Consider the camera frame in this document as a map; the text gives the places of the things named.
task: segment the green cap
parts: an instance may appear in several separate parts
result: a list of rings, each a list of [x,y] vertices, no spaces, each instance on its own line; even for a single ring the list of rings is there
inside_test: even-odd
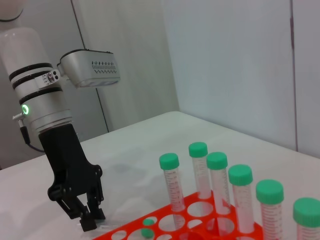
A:
[[[228,166],[227,155],[223,152],[212,152],[206,156],[206,165],[211,170],[221,170]]]
[[[151,225],[155,224],[155,221],[153,221],[152,219],[146,218],[145,220],[143,220],[142,224],[144,226],[151,226]],[[141,235],[146,239],[150,239],[150,238],[154,237],[155,233],[154,233],[154,231],[152,231],[149,228],[142,228]]]
[[[189,145],[189,155],[192,158],[202,158],[207,156],[208,148],[204,142],[194,142]]]
[[[303,197],[293,205],[293,219],[303,227],[320,227],[320,201],[310,197]]]
[[[262,204],[280,204],[284,196],[284,187],[279,181],[266,179],[258,182],[255,187],[256,198]]]
[[[179,167],[178,155],[175,153],[163,154],[160,158],[160,167],[162,170],[172,170]]]
[[[232,185],[246,186],[252,183],[252,171],[248,165],[234,165],[229,168],[229,181]]]

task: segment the cable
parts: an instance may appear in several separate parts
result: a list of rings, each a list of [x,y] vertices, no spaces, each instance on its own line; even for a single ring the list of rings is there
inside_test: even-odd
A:
[[[23,140],[24,140],[25,144],[27,144],[30,148],[32,148],[33,150],[36,150],[36,151],[38,151],[40,153],[44,153],[45,152],[45,151],[43,151],[43,150],[31,145],[28,129],[27,129],[26,126],[21,126],[20,127],[20,131],[22,133]]]
[[[44,153],[45,151],[43,151],[43,150],[41,150],[41,149],[39,149],[39,148],[37,148],[37,147],[35,147],[35,146],[32,146],[31,144],[27,144],[30,148],[32,148],[33,150],[36,150],[36,151],[38,151],[38,152],[40,152],[40,153]]]

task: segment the black stripe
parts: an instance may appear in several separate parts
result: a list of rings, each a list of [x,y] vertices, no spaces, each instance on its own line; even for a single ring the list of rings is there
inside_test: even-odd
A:
[[[23,78],[20,78],[19,80],[12,83],[12,87],[13,87],[13,89],[16,89],[16,87],[18,87],[20,84],[23,84],[29,80],[32,80],[36,77],[39,77],[39,76],[41,76],[43,74],[47,74],[47,73],[50,73],[50,71],[40,71],[40,72],[36,72],[36,73],[30,74],[30,75],[24,76]]]
[[[23,12],[23,9],[22,9],[22,11],[20,12],[20,14],[19,14],[18,16],[16,16],[15,18],[8,19],[8,20],[2,20],[2,19],[0,19],[0,22],[2,22],[2,23],[12,22],[12,21],[16,20],[18,17],[20,17],[20,15],[22,14],[22,12]]]
[[[61,63],[61,59],[63,59],[65,56],[67,56],[69,54],[73,54],[75,52],[79,52],[79,51],[96,52],[96,53],[104,53],[104,54],[113,54],[112,52],[109,52],[109,51],[96,51],[96,50],[90,50],[90,49],[75,49],[75,50],[72,50],[72,51],[69,51],[69,52],[63,54],[62,57],[60,58],[60,63]]]
[[[26,101],[39,97],[43,94],[49,94],[49,93],[53,93],[53,92],[62,92],[62,88],[59,86],[55,86],[55,87],[50,87],[50,88],[46,88],[46,89],[42,89],[40,91],[36,91],[33,93],[30,93],[27,96],[24,96],[23,98],[20,99],[19,103],[20,105],[24,104]]]
[[[9,75],[9,80],[11,81],[14,77],[18,76],[19,74],[23,74],[27,71],[30,71],[33,69],[39,69],[39,68],[52,68],[52,65],[50,63],[37,63],[37,64],[25,66],[11,73]]]

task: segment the white wall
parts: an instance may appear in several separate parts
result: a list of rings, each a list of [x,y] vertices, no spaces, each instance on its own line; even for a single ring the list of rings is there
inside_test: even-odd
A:
[[[293,0],[298,150],[320,157],[320,1]]]
[[[64,53],[83,48],[69,0],[28,0],[20,19],[23,26],[31,27],[39,33],[53,66]],[[68,84],[63,91],[81,141],[107,132],[95,89],[76,91]],[[42,153],[25,144],[18,123],[12,121],[12,116],[21,112],[21,107],[1,61],[0,95],[0,166],[7,168]],[[38,136],[31,132],[31,128],[29,135],[31,143],[42,148]]]
[[[75,0],[85,47],[114,53],[119,83],[99,90],[109,130],[178,110],[160,0]]]
[[[290,1],[162,5],[181,111],[295,150]]]

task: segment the tabletop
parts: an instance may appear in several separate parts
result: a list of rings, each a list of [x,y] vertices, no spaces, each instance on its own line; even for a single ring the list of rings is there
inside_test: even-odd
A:
[[[41,156],[0,171],[0,234],[4,240],[92,239],[169,204],[159,156],[177,153],[185,196],[196,191],[188,146],[205,142],[209,152],[224,152],[229,166],[248,164],[253,172],[255,221],[261,223],[254,187],[262,179],[284,186],[285,239],[295,239],[293,203],[301,197],[320,199],[320,160],[246,134],[181,113],[168,112],[81,143],[87,159],[99,164],[107,224],[82,232],[79,219],[69,219],[47,195],[54,175]],[[85,196],[80,200],[86,202]]]

